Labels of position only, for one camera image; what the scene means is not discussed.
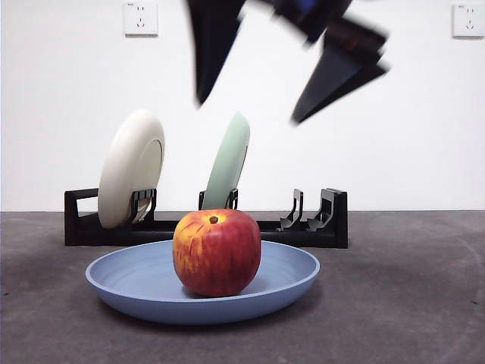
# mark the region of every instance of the red apple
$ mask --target red apple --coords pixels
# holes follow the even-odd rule
[[[190,212],[175,228],[173,254],[175,272],[187,288],[208,297],[232,296],[258,270],[258,223],[239,210]]]

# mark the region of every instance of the concrete floor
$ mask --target concrete floor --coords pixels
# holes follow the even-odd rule
[[[102,303],[65,247],[63,214],[2,214],[2,363],[485,363],[485,211],[351,212],[351,246],[296,303],[177,327]]]

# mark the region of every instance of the blue plate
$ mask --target blue plate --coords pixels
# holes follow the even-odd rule
[[[172,263],[172,240],[109,253],[92,262],[86,279],[114,309],[154,322],[210,325],[253,319],[300,298],[320,271],[310,253],[262,241],[255,279],[240,294],[204,298],[180,283]]]

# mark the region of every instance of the wall socket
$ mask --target wall socket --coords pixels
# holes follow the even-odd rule
[[[453,36],[457,38],[485,36],[485,3],[453,5]]]
[[[128,2],[124,5],[124,33],[127,36],[157,36],[156,2]]]

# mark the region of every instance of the dish rack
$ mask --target dish rack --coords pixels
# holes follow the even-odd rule
[[[98,213],[80,216],[77,201],[98,196],[98,189],[71,190],[64,193],[64,245],[65,246],[134,246],[174,237],[178,219],[155,219],[157,190],[134,191],[130,198],[130,218],[115,229],[104,229]],[[333,188],[322,189],[320,208],[312,218],[302,219],[303,192],[294,189],[293,207],[279,220],[257,220],[261,239],[297,247],[340,248],[349,247],[347,218],[347,192]],[[133,223],[138,202],[150,199],[150,210],[143,220]],[[238,189],[230,191],[226,208],[237,209]],[[199,194],[199,209],[204,191]]]

